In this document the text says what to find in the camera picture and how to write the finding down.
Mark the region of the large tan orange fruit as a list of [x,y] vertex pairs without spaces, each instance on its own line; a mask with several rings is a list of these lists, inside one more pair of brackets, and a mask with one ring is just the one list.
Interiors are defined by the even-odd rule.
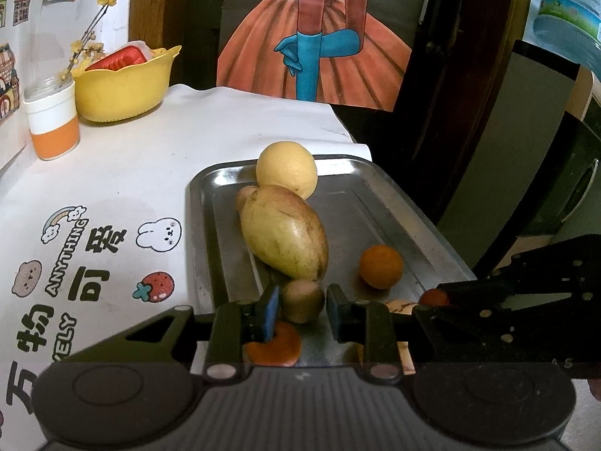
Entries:
[[412,315],[412,309],[417,305],[414,301],[406,299],[393,299],[385,303],[392,316],[394,335],[397,338],[397,349],[405,376],[415,374],[415,365],[409,351],[412,329],[408,326],[408,322],[405,322],[405,319]]

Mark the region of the small orange tangerine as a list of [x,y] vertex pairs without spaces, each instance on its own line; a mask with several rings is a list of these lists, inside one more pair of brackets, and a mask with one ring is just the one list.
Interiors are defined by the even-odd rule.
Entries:
[[289,368],[299,361],[301,353],[301,336],[292,324],[283,321],[275,323],[270,341],[249,342],[246,345],[246,354],[254,365]]
[[359,275],[369,286],[387,290],[400,281],[405,262],[400,253],[385,244],[367,248],[359,259]]

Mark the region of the small brown walnut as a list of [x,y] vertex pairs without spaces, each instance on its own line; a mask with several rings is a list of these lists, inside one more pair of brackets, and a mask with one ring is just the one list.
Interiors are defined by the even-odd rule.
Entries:
[[305,324],[315,320],[325,306],[325,293],[311,280],[293,280],[280,290],[282,316],[289,322]]

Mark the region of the metal tray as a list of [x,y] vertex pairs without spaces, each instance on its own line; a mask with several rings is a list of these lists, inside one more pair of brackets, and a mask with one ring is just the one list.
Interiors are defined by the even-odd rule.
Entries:
[[[339,285],[350,300],[416,301],[441,283],[474,279],[472,270],[415,203],[377,165],[348,155],[316,159],[318,185],[308,202],[324,226],[329,259],[323,287]],[[286,277],[258,260],[240,229],[235,197],[256,181],[253,160],[202,170],[187,187],[186,254],[189,288],[200,313],[238,300],[252,303]],[[397,250],[401,280],[378,290],[359,277],[359,258],[372,245]]]

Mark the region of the dark grey chair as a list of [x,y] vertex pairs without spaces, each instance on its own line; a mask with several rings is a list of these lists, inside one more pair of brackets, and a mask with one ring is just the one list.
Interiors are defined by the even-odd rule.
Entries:
[[585,66],[513,45],[496,101],[440,232],[483,277],[550,243],[600,177],[600,82]]

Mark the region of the yellow mango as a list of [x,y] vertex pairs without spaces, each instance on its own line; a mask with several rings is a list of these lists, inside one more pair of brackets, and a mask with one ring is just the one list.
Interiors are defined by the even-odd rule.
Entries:
[[292,279],[324,277],[329,260],[325,228],[298,194],[279,185],[259,186],[239,218],[242,236],[260,261]]

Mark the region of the small tan fruit in tray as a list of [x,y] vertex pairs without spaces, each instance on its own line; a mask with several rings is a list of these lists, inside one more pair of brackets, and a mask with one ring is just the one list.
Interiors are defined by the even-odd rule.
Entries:
[[257,189],[256,185],[245,185],[237,192],[235,196],[235,207],[237,212],[242,212],[243,207],[246,205],[246,201]]

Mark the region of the round yellow fruit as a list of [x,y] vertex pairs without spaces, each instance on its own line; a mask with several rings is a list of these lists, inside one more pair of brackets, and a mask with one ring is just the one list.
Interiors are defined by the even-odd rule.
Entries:
[[261,152],[256,179],[260,186],[283,186],[306,200],[317,187],[318,172],[314,157],[301,144],[273,142]]

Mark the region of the yellow plastic bowl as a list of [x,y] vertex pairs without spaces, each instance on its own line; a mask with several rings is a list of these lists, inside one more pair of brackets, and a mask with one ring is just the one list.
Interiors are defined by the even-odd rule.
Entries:
[[73,72],[77,112],[87,121],[115,122],[155,108],[167,93],[172,64],[180,50],[180,46],[155,49],[147,62],[118,70]]

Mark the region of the white orange cup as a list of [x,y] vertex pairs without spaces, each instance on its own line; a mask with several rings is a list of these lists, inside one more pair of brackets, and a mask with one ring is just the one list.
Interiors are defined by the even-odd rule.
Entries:
[[27,86],[23,107],[37,156],[54,160],[80,143],[76,84],[71,76],[50,76]]

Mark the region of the red packet in bowl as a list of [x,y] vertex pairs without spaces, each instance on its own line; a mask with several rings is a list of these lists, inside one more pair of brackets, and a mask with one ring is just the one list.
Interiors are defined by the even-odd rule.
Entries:
[[86,70],[117,71],[127,66],[144,64],[165,52],[164,48],[151,49],[144,41],[130,41],[113,53],[95,61]]

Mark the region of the yellow flower twig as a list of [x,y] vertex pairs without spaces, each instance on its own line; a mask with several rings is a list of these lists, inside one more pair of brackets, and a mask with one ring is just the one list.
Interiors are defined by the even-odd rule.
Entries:
[[61,83],[66,82],[69,76],[71,76],[73,67],[79,63],[80,55],[82,55],[83,52],[89,51],[88,44],[90,41],[96,40],[97,25],[107,13],[108,8],[114,6],[117,3],[117,0],[97,0],[97,3],[100,5],[100,9],[95,14],[86,30],[83,32],[83,35],[71,44],[71,52],[69,55],[68,64],[66,68],[59,73],[59,79]]

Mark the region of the orange dress girl poster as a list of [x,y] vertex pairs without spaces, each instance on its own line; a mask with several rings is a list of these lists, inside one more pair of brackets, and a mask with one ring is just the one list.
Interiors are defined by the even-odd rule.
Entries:
[[218,86],[390,112],[426,0],[224,0]]

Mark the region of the colourful houses drawing sheet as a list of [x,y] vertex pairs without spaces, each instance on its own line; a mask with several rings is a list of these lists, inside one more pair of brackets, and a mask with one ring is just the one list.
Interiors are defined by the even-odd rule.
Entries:
[[24,147],[20,76],[32,0],[1,0],[1,167]]

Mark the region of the brown wooden frame post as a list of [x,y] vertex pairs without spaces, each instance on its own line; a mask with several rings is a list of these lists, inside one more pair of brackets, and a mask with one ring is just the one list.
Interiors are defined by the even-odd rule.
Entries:
[[128,37],[161,48],[166,0],[129,0]]

